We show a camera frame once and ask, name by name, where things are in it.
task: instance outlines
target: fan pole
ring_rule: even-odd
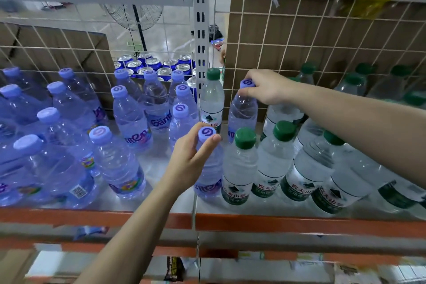
[[[133,5],[133,12],[135,13],[136,23],[138,24],[138,30],[139,30],[139,35],[142,41],[142,47],[144,48],[144,51],[146,52],[147,49],[146,49],[146,44],[144,39],[144,33],[142,32],[142,26],[141,26],[141,22],[139,21],[138,9],[136,8],[136,5]]]

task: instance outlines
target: wire grid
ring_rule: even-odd
[[[368,88],[392,66],[411,66],[411,83],[424,75],[426,4],[389,2],[375,19],[352,17],[356,0],[232,0],[225,38],[225,115],[238,81],[248,69],[271,69],[286,77],[298,74],[303,62],[318,67],[317,85],[335,87],[360,62],[377,64]],[[266,106],[259,104],[258,120]]]
[[[47,2],[28,2],[28,5],[42,7]],[[113,101],[110,89],[116,82],[113,61],[124,54],[136,59],[139,52],[143,53],[139,32],[120,26],[98,4],[71,4],[49,11],[0,12],[0,22],[2,67],[19,66],[43,85],[60,80],[57,72],[71,67],[88,78],[109,114]],[[161,61],[192,54],[195,48],[192,22],[192,7],[165,6],[162,18],[144,31],[147,52]]]

